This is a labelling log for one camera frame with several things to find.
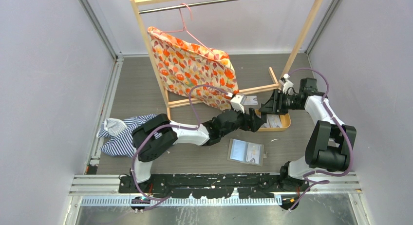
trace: clothes hanger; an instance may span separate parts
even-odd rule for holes
[[[190,14],[191,20],[192,20],[192,11],[191,11],[191,8],[190,8],[186,3],[181,3],[181,5],[184,5],[184,6],[186,6],[186,7],[189,9],[189,14]],[[167,31],[167,32],[162,31],[162,32],[163,32],[163,33],[187,32],[193,39],[195,39],[199,44],[201,44],[203,47],[207,48],[209,52],[211,52],[211,54],[214,56],[214,60],[216,60],[216,61],[221,61],[221,60],[219,59],[218,55],[216,55],[215,53],[213,53],[212,50],[211,50],[209,47],[205,46],[200,40],[198,40],[194,35],[192,35],[192,34],[188,31],[187,25],[185,24],[184,17],[183,17],[183,15],[182,15],[181,8],[179,8],[179,14],[181,15],[182,25],[184,26],[183,29],[182,29],[182,30],[176,30],[176,31]]]

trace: yellow tray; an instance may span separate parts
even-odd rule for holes
[[[261,114],[261,112],[259,112],[258,110],[255,110],[255,113],[257,115]],[[280,120],[281,120],[282,128],[260,128],[258,129],[258,131],[285,131],[287,130],[287,128],[291,125],[290,114],[280,115]]]

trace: white wall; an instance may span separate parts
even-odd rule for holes
[[[357,129],[353,169],[379,225],[413,218],[412,13],[413,0],[343,0],[310,55]]]
[[[0,223],[56,225],[113,61],[78,0],[0,0]]]
[[[185,0],[146,5],[141,9],[194,3]],[[125,55],[147,54],[129,0],[89,0],[112,45]],[[242,0],[192,8],[193,21],[183,9],[189,31],[206,46],[231,53],[290,53],[314,0]],[[324,0],[302,46],[307,49],[331,0]],[[146,27],[182,29],[178,10],[142,15]],[[193,42],[188,34],[174,34]]]

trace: striped shirt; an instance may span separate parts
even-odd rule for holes
[[[142,124],[146,123],[157,115],[148,114],[143,116],[136,116],[123,120],[126,124],[126,129],[124,129],[118,136],[111,136],[108,131],[104,130],[104,123],[100,126],[98,137],[107,137],[110,140],[104,144],[100,149],[107,155],[110,156],[129,156],[133,157],[136,149],[133,147],[132,131]],[[155,138],[160,137],[159,133],[155,134]]]

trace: orange patterned cloth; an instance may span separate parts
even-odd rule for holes
[[[231,93],[238,92],[235,71],[226,52],[188,43],[154,27],[148,28],[153,55],[164,87],[175,94],[187,96],[195,85],[208,84]],[[230,97],[209,88],[192,92],[209,106],[230,109]]]

